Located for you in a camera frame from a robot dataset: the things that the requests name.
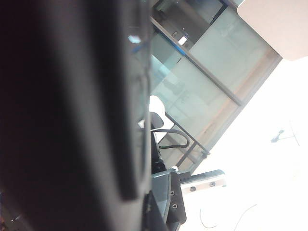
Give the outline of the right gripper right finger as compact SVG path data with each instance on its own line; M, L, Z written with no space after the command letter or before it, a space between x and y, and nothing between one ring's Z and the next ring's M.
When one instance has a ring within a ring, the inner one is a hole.
M174 169L155 173L143 207L144 231L178 231L186 222L179 174Z

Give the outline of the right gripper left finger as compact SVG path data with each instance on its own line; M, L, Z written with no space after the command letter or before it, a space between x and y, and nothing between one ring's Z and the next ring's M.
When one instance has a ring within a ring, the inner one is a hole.
M33 231L120 231L118 0L0 3L0 186Z

